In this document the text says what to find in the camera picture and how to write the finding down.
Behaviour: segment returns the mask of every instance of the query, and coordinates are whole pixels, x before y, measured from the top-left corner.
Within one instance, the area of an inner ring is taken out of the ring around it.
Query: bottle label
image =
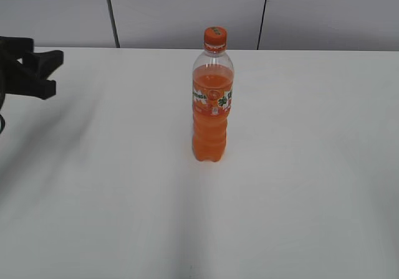
[[[193,109],[206,116],[227,115],[231,108],[232,85],[208,89],[193,84]]]

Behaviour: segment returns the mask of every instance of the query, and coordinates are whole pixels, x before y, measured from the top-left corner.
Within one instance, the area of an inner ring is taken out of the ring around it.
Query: gray wall
[[[0,0],[0,35],[41,46],[114,47],[107,0]]]
[[[268,0],[261,49],[399,50],[399,0]]]
[[[203,29],[255,49],[264,0],[111,0],[121,47],[198,49]],[[115,47],[107,0],[0,0],[0,35]],[[260,49],[399,50],[399,0],[268,0]]]

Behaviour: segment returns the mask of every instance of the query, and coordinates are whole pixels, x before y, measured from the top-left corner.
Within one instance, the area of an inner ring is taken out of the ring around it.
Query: table surface
[[[57,95],[2,110],[1,278],[399,277],[398,52],[230,51],[201,163],[199,50],[62,50]]]

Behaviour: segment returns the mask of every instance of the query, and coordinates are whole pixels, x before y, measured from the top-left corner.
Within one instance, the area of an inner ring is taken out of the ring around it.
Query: plastic bottle
[[[193,152],[198,161],[221,159],[226,147],[234,67],[226,53],[227,31],[205,30],[205,51],[193,67]]]

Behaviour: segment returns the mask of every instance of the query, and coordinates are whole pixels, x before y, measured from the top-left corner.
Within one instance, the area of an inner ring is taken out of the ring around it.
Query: bottle cap
[[[226,49],[227,31],[223,27],[209,27],[205,30],[205,49],[218,52]]]

